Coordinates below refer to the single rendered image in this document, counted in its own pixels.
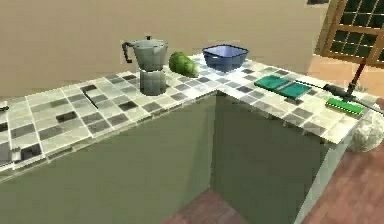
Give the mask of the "teal flat book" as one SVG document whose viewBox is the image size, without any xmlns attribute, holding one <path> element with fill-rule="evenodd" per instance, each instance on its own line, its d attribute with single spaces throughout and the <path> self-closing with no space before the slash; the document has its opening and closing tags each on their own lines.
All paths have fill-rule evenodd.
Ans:
<svg viewBox="0 0 384 224">
<path fill-rule="evenodd" d="M 311 90 L 307 85 L 275 75 L 268 75 L 258 79 L 254 82 L 254 85 L 292 100 L 298 99 Z"/>
</svg>

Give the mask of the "pale grey round bag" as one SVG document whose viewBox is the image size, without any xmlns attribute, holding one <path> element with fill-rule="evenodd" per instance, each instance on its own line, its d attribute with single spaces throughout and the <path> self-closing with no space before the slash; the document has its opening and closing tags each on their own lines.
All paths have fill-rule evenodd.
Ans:
<svg viewBox="0 0 384 224">
<path fill-rule="evenodd" d="M 368 152 L 384 140 L 384 115 L 369 110 L 353 130 L 349 150 Z"/>
</svg>

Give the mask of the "wooden framed window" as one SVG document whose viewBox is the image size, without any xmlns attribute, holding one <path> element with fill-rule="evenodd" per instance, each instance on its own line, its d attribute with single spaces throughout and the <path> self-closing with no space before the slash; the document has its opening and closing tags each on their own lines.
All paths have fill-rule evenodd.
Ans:
<svg viewBox="0 0 384 224">
<path fill-rule="evenodd" d="M 330 0 L 314 53 L 384 69 L 384 0 Z"/>
</svg>

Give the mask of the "grey moka coffee pot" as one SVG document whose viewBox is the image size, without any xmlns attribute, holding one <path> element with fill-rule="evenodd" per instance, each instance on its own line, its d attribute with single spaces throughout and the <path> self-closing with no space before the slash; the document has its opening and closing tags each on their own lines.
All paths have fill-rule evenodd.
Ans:
<svg viewBox="0 0 384 224">
<path fill-rule="evenodd" d="M 121 47 L 127 63 L 132 62 L 128 49 L 133 49 L 139 69 L 140 92 L 147 96 L 163 94 L 166 91 L 163 66 L 166 62 L 168 42 L 147 36 L 142 40 L 123 42 Z"/>
</svg>

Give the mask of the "tiled green kitchen counter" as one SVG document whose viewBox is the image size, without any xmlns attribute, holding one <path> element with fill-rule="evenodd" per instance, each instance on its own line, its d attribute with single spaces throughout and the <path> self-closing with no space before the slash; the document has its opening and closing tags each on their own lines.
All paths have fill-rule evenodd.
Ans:
<svg viewBox="0 0 384 224">
<path fill-rule="evenodd" d="M 302 224 L 364 117 L 254 85 L 322 80 L 254 61 L 166 76 L 131 72 L 0 103 L 0 224 L 160 224 L 218 192 L 248 224 Z"/>
</svg>

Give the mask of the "green lettuce head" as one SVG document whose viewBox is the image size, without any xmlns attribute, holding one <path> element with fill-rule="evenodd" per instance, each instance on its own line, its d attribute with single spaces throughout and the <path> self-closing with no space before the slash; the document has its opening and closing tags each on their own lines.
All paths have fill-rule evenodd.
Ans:
<svg viewBox="0 0 384 224">
<path fill-rule="evenodd" d="M 196 63 L 183 52 L 174 52 L 169 58 L 169 68 L 180 75 L 196 78 L 198 68 Z"/>
</svg>

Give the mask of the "black long-handled utensil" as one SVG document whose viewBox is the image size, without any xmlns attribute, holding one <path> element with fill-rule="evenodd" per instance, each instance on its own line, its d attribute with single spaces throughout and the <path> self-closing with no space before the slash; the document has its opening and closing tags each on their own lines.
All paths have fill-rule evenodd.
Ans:
<svg viewBox="0 0 384 224">
<path fill-rule="evenodd" d="M 301 84 L 311 86 L 311 87 L 315 86 L 314 84 L 307 83 L 304 81 L 301 81 Z M 381 109 L 375 108 L 373 106 L 370 106 L 367 103 L 359 100 L 356 96 L 353 95 L 353 93 L 352 93 L 352 95 L 349 95 L 347 93 L 347 90 L 344 90 L 343 88 L 341 88 L 339 86 L 336 86 L 333 84 L 325 84 L 321 89 L 331 93 L 333 95 L 333 98 L 336 98 L 338 100 L 342 100 L 342 101 L 350 103 L 350 104 L 362 106 L 364 109 L 368 108 L 368 109 L 375 111 L 377 113 L 380 113 L 381 115 L 384 116 L 384 111 L 382 111 Z"/>
</svg>

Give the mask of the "blue square bowl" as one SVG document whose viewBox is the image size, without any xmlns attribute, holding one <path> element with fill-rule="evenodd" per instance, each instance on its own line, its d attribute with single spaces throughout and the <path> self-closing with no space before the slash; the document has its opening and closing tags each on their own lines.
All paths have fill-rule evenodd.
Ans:
<svg viewBox="0 0 384 224">
<path fill-rule="evenodd" d="M 248 52 L 248 49 L 230 44 L 220 44 L 202 49 L 206 65 L 224 73 L 240 68 Z"/>
</svg>

